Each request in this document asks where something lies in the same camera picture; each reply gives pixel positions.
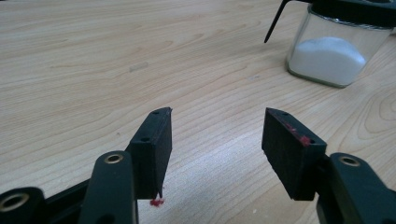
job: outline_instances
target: sugar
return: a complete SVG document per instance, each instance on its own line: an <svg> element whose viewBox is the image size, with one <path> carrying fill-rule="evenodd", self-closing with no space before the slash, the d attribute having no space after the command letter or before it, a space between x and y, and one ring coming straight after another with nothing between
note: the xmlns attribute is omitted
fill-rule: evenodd
<svg viewBox="0 0 396 224"><path fill-rule="evenodd" d="M365 64L355 46L338 37L305 40L289 59L292 72L342 86L352 83Z"/></svg>

